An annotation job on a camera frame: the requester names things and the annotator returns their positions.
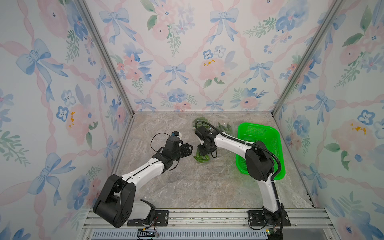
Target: blue bow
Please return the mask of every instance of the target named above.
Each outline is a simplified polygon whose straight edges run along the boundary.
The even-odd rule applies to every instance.
[[[148,107],[150,110],[155,111],[155,107],[152,107],[150,104],[152,104],[152,99],[151,98],[146,98],[146,99],[134,99],[133,100],[135,103],[140,104],[141,103],[141,109],[139,111],[143,111],[145,107]]]
[[[224,111],[224,109],[222,109],[221,107],[219,107],[219,106],[222,106],[223,104],[224,104],[224,100],[220,100],[220,101],[214,101],[214,102],[212,102],[212,101],[207,101],[206,103],[205,103],[206,105],[207,105],[207,107],[208,106],[211,106],[211,110],[210,111],[213,111],[213,110],[215,110],[215,108],[218,110],[218,111]]]
[[[239,15],[239,10],[237,8],[232,8],[228,12],[212,11],[209,14],[209,18],[211,20],[211,23],[215,23],[217,21],[219,21],[219,22],[218,22],[216,34],[211,36],[210,38],[208,38],[207,42],[212,44],[215,37],[217,35],[221,34],[221,32],[223,31],[223,19],[226,20],[226,21],[224,21],[224,25],[225,25],[225,29],[227,30],[227,34],[228,34],[229,38],[232,41],[234,41],[233,35],[237,34],[237,31],[235,31],[233,28],[231,28],[227,21],[230,21],[232,23],[236,22],[238,15]]]
[[[124,24],[120,22],[116,22],[116,20],[123,21],[125,23],[129,23],[129,16],[128,12],[125,8],[120,8],[117,12],[107,12],[107,11],[101,11],[99,12],[99,15],[101,17],[101,20],[105,23],[109,23],[112,21],[113,24],[113,29],[115,30],[115,35],[109,38],[109,42],[115,44],[115,39],[116,36],[120,34],[120,28],[119,26],[123,29],[123,31],[134,41],[136,41],[135,37],[133,36],[136,34],[135,31],[127,28],[124,26]]]
[[[312,180],[316,177],[317,179],[317,183],[319,184],[319,187],[321,189],[324,189],[328,186],[327,182],[320,176],[320,174],[317,172],[317,168],[316,168],[316,165],[314,163],[311,163],[310,164],[310,170],[311,172],[313,172],[312,174],[309,174],[309,175],[306,175],[305,172],[301,171],[301,174],[305,177],[307,177],[309,180]],[[317,193],[317,186],[316,186],[316,181],[313,181],[313,184],[312,184],[312,195],[313,194],[316,194],[318,195]]]
[[[249,81],[250,81],[252,78],[257,77],[257,76],[259,75],[259,73],[260,73],[262,79],[264,80],[264,82],[266,82],[266,78],[268,78],[269,75],[266,74],[266,73],[264,72],[264,69],[265,69],[265,70],[269,70],[269,69],[271,69],[272,65],[273,65],[273,62],[272,62],[272,61],[268,61],[268,62],[266,62],[266,63],[252,63],[252,64],[249,66],[249,69],[250,69],[250,70],[256,70],[256,71],[255,71],[253,77],[248,78],[248,79],[245,80],[244,82],[245,82],[245,83],[249,83]]]
[[[323,114],[324,107],[325,107],[325,110],[329,112],[336,106],[336,102],[334,100],[328,99],[322,90],[319,90],[316,93],[316,98],[319,99],[320,101],[313,107],[305,106],[305,110],[306,111],[309,109],[317,110],[320,108],[319,115],[317,116],[317,125],[319,125],[320,120],[324,122],[324,114]]]
[[[55,195],[53,196],[53,205],[56,206],[56,203],[58,200],[61,200],[59,191],[57,190],[60,185],[60,181],[57,177],[48,176],[49,174],[60,174],[60,173],[66,173],[69,171],[72,171],[76,167],[71,167],[72,160],[69,161],[69,163],[65,164],[59,169],[53,170],[59,163],[61,162],[60,157],[56,153],[50,153],[45,160],[45,168],[41,171],[40,175],[36,177],[29,189],[28,192],[33,195],[39,194],[45,185],[45,180],[52,186],[56,188]]]
[[[50,57],[51,57],[51,53],[49,52],[47,46],[40,38],[38,38],[35,40],[34,50],[31,50],[29,54],[21,55],[16,60],[16,64],[19,66],[19,68],[28,75],[32,75],[32,73],[35,71],[35,65],[37,66],[37,69],[43,75],[43,77],[48,83],[47,89],[45,91],[45,97],[47,99],[47,102],[49,102],[49,99],[55,100],[53,98],[51,87],[50,87],[52,78],[49,72],[47,71],[47,69],[43,67],[39,63],[39,61],[44,66],[54,71],[55,73],[64,77],[68,77],[67,74],[62,72],[62,69],[63,69],[62,64],[57,65],[57,64],[47,63],[46,61],[43,60],[45,58],[50,58]]]
[[[106,78],[107,78],[107,75],[105,74],[104,69],[101,68],[100,69],[100,75],[95,80],[95,86],[97,87],[97,89],[100,89],[100,87],[103,88],[103,91],[104,91],[104,104],[107,103],[107,89],[105,88],[105,86],[107,86],[109,88],[113,88],[111,86],[111,81],[109,81],[109,82],[105,81]]]
[[[186,80],[188,80],[189,78],[184,77],[180,73],[180,72],[185,73],[185,64],[180,63],[177,66],[167,65],[167,66],[164,66],[164,71],[166,73],[172,72],[172,79],[170,81],[166,82],[165,85],[169,86],[170,83],[176,79],[176,74],[179,76],[180,80],[183,81],[183,83],[187,84]]]

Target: wire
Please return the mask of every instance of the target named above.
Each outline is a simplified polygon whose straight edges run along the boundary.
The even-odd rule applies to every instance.
[[[252,143],[248,143],[248,142],[245,142],[245,141],[243,141],[243,140],[241,140],[241,139],[238,139],[238,138],[232,137],[232,136],[230,136],[230,135],[227,135],[227,134],[223,133],[223,131],[221,131],[220,129],[218,129],[217,127],[215,127],[214,125],[212,125],[212,124],[210,124],[210,123],[208,123],[208,122],[205,122],[205,121],[203,121],[203,120],[197,120],[197,121],[195,122],[195,128],[196,128],[196,129],[197,129],[197,123],[199,123],[199,122],[201,122],[201,123],[203,123],[203,124],[206,124],[206,125],[210,126],[210,127],[213,128],[214,130],[216,130],[218,133],[220,133],[221,135],[223,135],[224,137],[226,137],[226,138],[228,138],[228,139],[230,139],[230,140],[234,140],[234,141],[239,142],[239,143],[242,143],[242,144],[244,144],[244,145],[247,145],[247,146],[250,146],[250,147],[255,147],[255,148],[257,148],[257,149],[261,149],[261,150],[263,150],[263,151],[269,153],[269,154],[275,159],[275,161],[276,161],[276,163],[277,163],[277,170],[276,170],[276,171],[272,174],[272,176],[271,176],[271,182],[273,183],[273,186],[275,185],[275,184],[274,184],[274,179],[275,179],[275,177],[276,177],[276,176],[280,173],[280,171],[281,171],[281,163],[280,163],[279,158],[278,158],[273,152],[269,151],[269,150],[268,150],[267,148],[265,148],[265,147],[258,146],[258,145],[252,144]],[[278,209],[279,209],[279,212],[280,212],[280,223],[281,223],[281,224],[280,224],[280,229],[279,229],[279,231],[281,232],[281,231],[283,230],[283,211],[282,211],[282,208],[281,208],[281,205],[280,205],[280,201],[279,201],[278,199],[276,199],[276,202],[277,202]]]
[[[262,227],[259,228],[259,229],[256,229],[256,228],[251,227],[251,225],[249,224],[250,221],[251,221],[251,220],[248,219],[248,226],[249,226],[252,230],[255,230],[255,231],[261,230],[261,229],[263,229],[263,228],[266,226],[266,221],[265,221],[264,226],[262,226]]]
[[[156,134],[155,136],[153,136],[153,138],[152,138],[152,140],[151,140],[151,144],[150,144],[150,146],[151,146],[152,150],[155,151],[155,152],[156,152],[156,150],[153,149],[153,147],[152,147],[152,141],[153,141],[153,139],[154,139],[157,135],[159,135],[159,134],[167,134],[168,136],[170,136],[168,133],[165,133],[165,132],[159,132],[158,134]]]

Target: gray marble surface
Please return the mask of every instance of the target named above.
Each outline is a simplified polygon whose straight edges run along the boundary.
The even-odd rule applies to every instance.
[[[237,136],[240,123],[251,122],[277,129],[271,114],[252,113],[138,113],[135,115],[124,156],[117,174],[125,174],[147,162],[155,153],[150,148],[152,137],[158,132],[182,133],[182,140],[194,146],[192,156],[180,160],[172,171],[155,177],[136,191],[136,199],[145,199],[157,208],[261,208],[262,196],[256,181],[239,172],[236,155],[218,149],[218,157],[208,162],[197,162],[193,156],[199,144],[192,128],[192,119],[204,116],[214,124],[228,122]],[[154,149],[164,146],[167,135],[160,134],[153,140]],[[276,181],[281,202],[286,208],[312,208],[310,199],[300,179],[283,138],[283,155],[286,175]]]

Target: robotic arm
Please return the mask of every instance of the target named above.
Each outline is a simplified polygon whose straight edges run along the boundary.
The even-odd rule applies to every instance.
[[[173,170],[169,168],[174,161],[191,155],[193,146],[183,144],[180,138],[181,133],[173,132],[165,146],[161,147],[147,163],[120,177],[111,175],[93,206],[93,212],[116,228],[134,219],[144,226],[150,225],[154,219],[155,206],[144,200],[134,201],[135,192],[152,178],[166,170]]]
[[[206,129],[205,126],[197,127],[199,122],[209,125],[214,130],[210,131]],[[213,152],[216,152],[217,155],[217,148],[222,147],[245,159],[248,173],[257,181],[262,193],[265,225],[269,224],[270,226],[274,226],[282,223],[284,206],[280,204],[274,182],[274,177],[281,170],[281,164],[278,158],[270,152],[261,141],[253,143],[237,139],[227,135],[225,132],[205,121],[196,121],[195,127],[195,134],[201,142],[197,148],[202,156],[207,154],[213,156]],[[275,164],[274,159],[278,165],[276,172],[274,172],[273,169],[273,165]]]

